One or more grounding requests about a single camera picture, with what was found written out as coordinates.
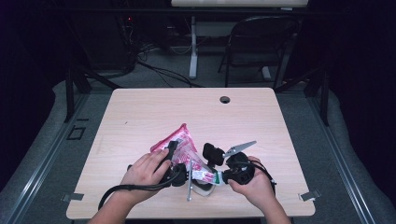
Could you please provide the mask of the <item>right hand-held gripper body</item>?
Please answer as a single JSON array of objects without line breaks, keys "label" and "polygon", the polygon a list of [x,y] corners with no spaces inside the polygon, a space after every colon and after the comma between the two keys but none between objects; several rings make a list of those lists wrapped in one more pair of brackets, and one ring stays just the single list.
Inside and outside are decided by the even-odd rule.
[{"label": "right hand-held gripper body", "polygon": [[241,145],[233,146],[223,154],[223,158],[227,159],[226,165],[228,170],[223,173],[231,175],[231,180],[239,185],[246,185],[254,176],[255,168],[243,153],[243,150],[256,144],[256,141],[247,142]]}]

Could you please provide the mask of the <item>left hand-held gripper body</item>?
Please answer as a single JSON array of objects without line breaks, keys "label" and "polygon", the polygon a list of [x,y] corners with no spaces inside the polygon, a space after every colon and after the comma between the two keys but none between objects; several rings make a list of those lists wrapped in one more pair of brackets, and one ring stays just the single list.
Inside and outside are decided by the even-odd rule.
[{"label": "left hand-held gripper body", "polygon": [[179,163],[172,170],[170,175],[165,179],[164,185],[168,187],[181,187],[184,184],[188,185],[187,201],[191,200],[192,190],[192,161],[188,164]]}]

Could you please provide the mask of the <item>pink and white plastic bag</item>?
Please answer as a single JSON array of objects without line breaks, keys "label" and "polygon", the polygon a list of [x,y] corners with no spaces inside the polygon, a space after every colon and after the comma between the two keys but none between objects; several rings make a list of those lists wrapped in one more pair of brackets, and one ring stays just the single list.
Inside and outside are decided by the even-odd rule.
[{"label": "pink and white plastic bag", "polygon": [[[172,132],[170,135],[159,141],[157,144],[150,148],[151,152],[165,149],[170,141],[178,141],[177,149],[172,159],[172,167],[175,167],[179,163],[188,164],[192,161],[193,165],[200,165],[204,161],[198,156],[198,150],[191,138],[191,134],[187,128],[187,125],[183,123],[177,130]],[[219,173],[220,185],[222,184],[221,174]]]}]

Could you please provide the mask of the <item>person's right hand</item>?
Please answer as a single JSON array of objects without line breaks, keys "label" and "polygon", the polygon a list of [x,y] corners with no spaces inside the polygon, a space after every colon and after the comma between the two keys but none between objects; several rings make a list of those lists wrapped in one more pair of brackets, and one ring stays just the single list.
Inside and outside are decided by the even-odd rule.
[{"label": "person's right hand", "polygon": [[233,191],[244,195],[263,213],[276,208],[277,200],[270,179],[259,168],[255,169],[254,177],[246,185],[240,185],[234,180],[229,180],[228,183]]}]

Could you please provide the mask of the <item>person's left hand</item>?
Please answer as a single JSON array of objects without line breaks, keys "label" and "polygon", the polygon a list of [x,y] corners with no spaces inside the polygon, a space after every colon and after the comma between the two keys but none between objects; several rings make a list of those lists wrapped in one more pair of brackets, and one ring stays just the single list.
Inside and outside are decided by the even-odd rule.
[{"label": "person's left hand", "polygon": [[[169,160],[163,160],[168,153],[169,150],[166,148],[143,155],[128,169],[120,183],[122,185],[136,186],[158,184],[170,166]],[[131,191],[123,190],[120,193],[120,197],[127,205],[136,205],[154,196],[156,193],[157,191],[140,189],[133,189]]]}]

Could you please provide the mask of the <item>dark equipment with red light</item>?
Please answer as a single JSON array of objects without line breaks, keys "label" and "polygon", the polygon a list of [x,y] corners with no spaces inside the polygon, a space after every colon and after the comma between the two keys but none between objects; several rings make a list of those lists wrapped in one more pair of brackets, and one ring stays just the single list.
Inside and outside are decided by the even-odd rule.
[{"label": "dark equipment with red light", "polygon": [[73,17],[79,41],[91,66],[99,70],[132,71],[135,58],[128,49],[119,18],[111,14]]}]

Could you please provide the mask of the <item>black folding chair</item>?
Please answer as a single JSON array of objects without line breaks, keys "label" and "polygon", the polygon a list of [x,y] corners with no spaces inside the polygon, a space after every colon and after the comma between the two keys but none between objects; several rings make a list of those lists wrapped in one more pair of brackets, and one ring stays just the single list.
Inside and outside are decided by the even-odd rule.
[{"label": "black folding chair", "polygon": [[229,35],[218,72],[225,66],[225,86],[230,68],[275,66],[273,88],[279,80],[287,45],[299,30],[297,19],[289,16],[254,16],[238,22]]}]

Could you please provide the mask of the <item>white desk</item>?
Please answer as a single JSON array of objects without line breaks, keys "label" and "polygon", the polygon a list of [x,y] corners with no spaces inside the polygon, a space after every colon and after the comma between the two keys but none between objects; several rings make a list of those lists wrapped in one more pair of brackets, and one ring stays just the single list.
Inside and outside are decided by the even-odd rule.
[{"label": "white desk", "polygon": [[[171,0],[173,7],[185,9],[241,9],[241,8],[266,8],[293,11],[295,8],[304,8],[308,0]],[[198,48],[197,37],[226,36],[232,29],[231,21],[198,21],[196,16],[191,16],[191,65],[189,78],[197,78]]]}]

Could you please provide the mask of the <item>grey metal table bracket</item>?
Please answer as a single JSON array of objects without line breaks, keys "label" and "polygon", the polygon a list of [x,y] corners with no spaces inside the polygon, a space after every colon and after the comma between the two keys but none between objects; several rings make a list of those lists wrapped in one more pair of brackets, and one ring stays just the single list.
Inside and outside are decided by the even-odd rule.
[{"label": "grey metal table bracket", "polygon": [[319,198],[321,196],[321,193],[316,189],[313,191],[308,191],[306,193],[300,194],[299,198],[306,202],[306,201],[314,201],[316,198]]},{"label": "grey metal table bracket", "polygon": [[66,203],[70,203],[71,201],[81,201],[84,195],[81,193],[70,193],[64,194],[62,197],[62,201]]}]

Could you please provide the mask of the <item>aluminium floor rail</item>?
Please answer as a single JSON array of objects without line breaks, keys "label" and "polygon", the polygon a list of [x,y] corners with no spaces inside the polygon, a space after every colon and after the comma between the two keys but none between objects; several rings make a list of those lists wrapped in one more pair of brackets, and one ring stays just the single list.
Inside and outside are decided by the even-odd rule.
[{"label": "aluminium floor rail", "polygon": [[327,139],[328,144],[330,145],[330,153],[332,154],[333,162],[335,163],[337,172],[343,181],[348,197],[356,210],[361,224],[377,224],[375,221],[375,217],[370,211],[367,202],[363,198],[361,190],[354,176],[352,175],[349,166],[347,165],[342,151],[338,146],[334,135],[332,134],[331,128],[325,125],[324,121],[320,116],[318,102],[311,97],[307,98],[307,102],[311,107],[311,110],[313,111],[320,129],[322,130]]},{"label": "aluminium floor rail", "polygon": [[40,129],[35,141],[22,159],[17,170],[0,192],[0,224],[20,224],[30,204],[42,186],[53,163],[61,151],[66,136],[72,129],[75,116],[85,105],[89,94],[77,97],[75,111],[64,121],[66,114],[62,106],[66,98],[59,96],[49,113],[48,119]]}]

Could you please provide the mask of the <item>black metal frame stand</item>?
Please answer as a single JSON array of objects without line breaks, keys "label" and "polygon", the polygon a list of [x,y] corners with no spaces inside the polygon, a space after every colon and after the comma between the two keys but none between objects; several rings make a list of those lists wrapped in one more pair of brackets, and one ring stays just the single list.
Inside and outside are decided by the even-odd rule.
[{"label": "black metal frame stand", "polygon": [[120,85],[113,83],[105,77],[100,76],[93,70],[82,65],[73,65],[65,75],[65,89],[66,89],[66,117],[65,122],[68,122],[75,113],[75,99],[74,88],[77,88],[83,94],[90,94],[92,86],[88,78],[93,78],[100,83],[108,86],[110,89],[119,89]]},{"label": "black metal frame stand", "polygon": [[308,84],[304,88],[304,95],[306,97],[315,97],[318,91],[320,91],[320,104],[319,104],[319,116],[323,123],[328,126],[328,102],[329,102],[329,82],[330,76],[327,73],[327,69],[324,66],[314,68],[305,74],[293,78],[275,88],[275,92],[285,91],[298,83],[307,80]]}]

